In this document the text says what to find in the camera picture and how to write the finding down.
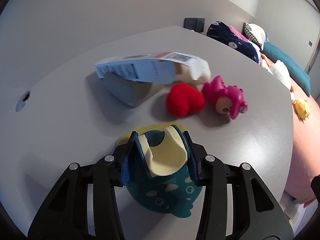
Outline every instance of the toy eye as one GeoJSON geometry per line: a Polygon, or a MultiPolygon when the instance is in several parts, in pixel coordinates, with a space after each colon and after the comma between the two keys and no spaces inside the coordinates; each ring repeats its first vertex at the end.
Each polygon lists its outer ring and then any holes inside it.
{"type": "Polygon", "coordinates": [[[241,114],[244,114],[246,111],[247,111],[247,109],[246,109],[244,106],[241,106],[241,107],[239,108],[239,112],[240,112],[241,114]]]}

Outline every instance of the navy blue blanket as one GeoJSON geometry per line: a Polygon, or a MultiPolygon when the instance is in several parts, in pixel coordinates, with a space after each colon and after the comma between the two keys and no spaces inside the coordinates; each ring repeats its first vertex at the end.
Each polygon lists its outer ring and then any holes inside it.
{"type": "Polygon", "coordinates": [[[259,63],[257,51],[251,43],[239,39],[230,28],[222,22],[214,22],[210,25],[207,36],[239,51],[243,55],[259,63]]]}

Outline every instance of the magenta figurine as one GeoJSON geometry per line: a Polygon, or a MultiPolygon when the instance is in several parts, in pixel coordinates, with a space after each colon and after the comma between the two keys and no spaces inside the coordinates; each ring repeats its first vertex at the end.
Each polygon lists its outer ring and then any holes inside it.
{"type": "Polygon", "coordinates": [[[202,93],[208,101],[215,104],[219,114],[230,113],[233,120],[239,113],[244,114],[248,110],[242,89],[237,86],[226,87],[221,76],[216,76],[210,83],[206,82],[202,93]]]}

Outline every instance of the teal cushion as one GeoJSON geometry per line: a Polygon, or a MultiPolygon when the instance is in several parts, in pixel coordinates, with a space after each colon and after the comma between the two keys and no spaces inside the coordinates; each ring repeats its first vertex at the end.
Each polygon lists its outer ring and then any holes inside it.
{"type": "Polygon", "coordinates": [[[288,54],[268,41],[264,43],[262,53],[273,62],[277,60],[282,61],[286,65],[291,78],[303,89],[307,96],[310,97],[310,77],[288,54]]]}

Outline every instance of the gray tabletop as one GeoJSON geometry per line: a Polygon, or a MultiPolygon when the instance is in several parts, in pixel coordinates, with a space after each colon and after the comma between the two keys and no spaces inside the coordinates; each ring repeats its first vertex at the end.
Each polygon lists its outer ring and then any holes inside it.
{"type": "MultiPolygon", "coordinates": [[[[209,106],[176,121],[186,127],[194,142],[224,163],[250,163],[280,200],[292,154],[289,91],[232,48],[173,26],[113,41],[73,58],[30,88],[31,97],[22,111],[16,113],[12,105],[10,112],[1,116],[0,199],[25,234],[42,201],[70,163],[95,163],[112,153],[122,134],[175,120],[164,105],[169,89],[130,108],[103,88],[93,68],[105,57],[162,51],[199,56],[208,61],[213,77],[221,75],[226,85],[244,90],[249,109],[234,121],[209,106]]],[[[118,189],[116,197],[126,239],[195,239],[204,191],[186,219],[144,209],[125,188],[118,189]]]]}

